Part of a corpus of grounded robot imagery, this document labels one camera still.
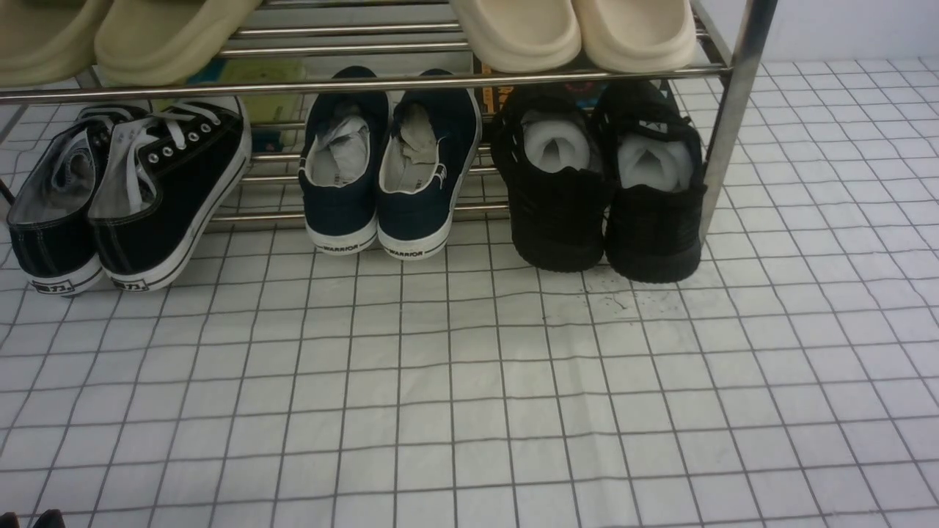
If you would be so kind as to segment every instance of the shoe pair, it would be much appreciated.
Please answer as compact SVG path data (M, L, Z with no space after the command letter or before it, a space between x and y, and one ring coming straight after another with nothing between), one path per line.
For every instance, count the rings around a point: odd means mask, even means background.
M0 528L20 528L20 520L15 513L5 513L0 515ZM62 512L57 509L46 510L33 523L33 528L65 528Z
M694 58L689 0L450 0L479 58L507 72L563 66L583 49L607 70L675 70Z
M261 1L0 0L0 85L60 81L96 58L116 83L185 80Z
M235 98L85 108L29 174L7 217L39 293L71 296L107 274L127 291L168 286L251 157Z
M513 243L532 266L582 272L606 252L616 272L647 283L698 268L701 139L667 82L612 83L593 117L563 87L518 87L493 127Z
M334 78L369 77L353 66ZM418 89L405 92L391 122L390 108L386 93L363 92L322 94L310 110L300 186L323 253L353 255L378 238L389 255L420 260L447 242L482 137L479 105L466 89Z

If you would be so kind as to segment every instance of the floor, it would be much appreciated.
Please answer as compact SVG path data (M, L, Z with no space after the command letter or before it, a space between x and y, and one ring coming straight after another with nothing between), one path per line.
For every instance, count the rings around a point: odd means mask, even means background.
M215 233L165 291L74 300L25 290L3 243L0 511L60 508L69 528L939 526L937 71L767 64L706 260L678 285L538 272L505 220L459 223L404 265L313 255L302 230ZM676 87L713 120L718 86ZM28 109L3 180L18 188L74 112ZM297 203L253 187L228 206Z

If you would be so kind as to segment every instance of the shoe rack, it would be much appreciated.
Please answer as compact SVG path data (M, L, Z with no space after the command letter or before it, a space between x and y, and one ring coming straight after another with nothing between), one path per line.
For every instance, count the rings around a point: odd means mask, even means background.
M700 0L692 0L695 20L698 26L698 41L707 56L708 64L696 65L674 71L651 74L618 73L603 70L577 70L565 72L523 73L523 74L458 74L443 78L417 77L382 77L362 80L304 80L280 84L256 85L186 85L162 87L116 87L105 88L93 70L82 73L77 81L79 88L57 90L2 90L0 105L26 105L50 103L107 102L139 99L172 99L178 97L262 95L284 93L331 93L374 90L406 90L414 87L424 88L475 88L495 85L534 85L548 83L572 83L578 81L606 81L614 79L687 79L717 77L724 86L723 96L717 112L716 123L707 149L707 170L705 183L708 194L704 198L704 211L701 221L701 237L707 233L708 225L714 214L719 191L731 161L737 133L743 122L750 90L760 66L763 47L769 34L770 24L776 11L778 0L747 0L744 17L741 21L739 38L733 48L717 32L713 19L708 15ZM296 8L379 8L391 6L432 6L446 4L447 0L267 0L259 9L296 9ZM460 25L456 21L432 23L388 23L388 24L351 24L351 25L303 25L292 27L244 28L232 39L308 39L316 37L369 37L368 43L346 45L295 45L266 48L231 48L222 50L218 57L223 58L260 58L260 57L312 57L344 56L371 54L427 54L435 52L470 51L465 40L424 41L417 43L381 43L376 37L393 35L440 35L459 33ZM302 121L255 122L255 130L301 131ZM483 144L477 159L489 158L489 146ZM298 152L255 153L254 167L264 163L297 162ZM470 177L482 177L496 174L491 165L475 166L470 170ZM241 185L287 184L299 185L296 174L261 175L249 174ZM6 188L0 189L4 194ZM457 203L461 213L506 213L506 202ZM299 221L303 218L302 210L275 213L238 213L217 214L212 222L215 225L263 225Z

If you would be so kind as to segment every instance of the slipper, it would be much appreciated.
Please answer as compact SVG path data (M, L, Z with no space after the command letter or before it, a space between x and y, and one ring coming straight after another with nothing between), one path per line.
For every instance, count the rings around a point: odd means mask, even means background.
M450 0L476 56L507 73L563 66L580 53L571 0Z
M0 0L0 85L46 85L94 63L111 0Z
M104 76L170 85L201 70L262 0L120 0L95 38Z
M688 0L574 0L587 56L600 68L648 73L694 60L697 31Z

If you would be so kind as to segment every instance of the black sneaker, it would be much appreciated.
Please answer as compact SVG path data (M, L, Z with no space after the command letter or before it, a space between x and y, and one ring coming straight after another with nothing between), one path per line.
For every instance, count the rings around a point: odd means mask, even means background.
M701 138L668 82L610 84L593 112L622 189L610 207L607 260L645 283L686 279L698 268L704 165Z
M0 528L20 528L20 520L15 513L5 513L0 515ZM46 510L33 523L33 528L65 528L62 512L57 509Z
M85 108L53 139L23 184L7 225L13 252L37 292L75 295L102 278L85 216L108 163L114 127L146 116L149 104L144 106Z
M352 66L334 79L375 77ZM376 187L388 130L384 92L322 94L306 121L300 187L306 230L319 251L352 255L378 235Z
M422 74L427 75L451 73ZM389 255L420 260L443 249L482 136L472 90L405 92L394 109L378 176L378 239Z
M117 126L88 212L112 282L127 291L172 283L250 158L251 129L236 98L181 101Z
M518 254L552 272L595 266L615 181L604 176L594 127L574 98L561 86L518 87L491 132Z

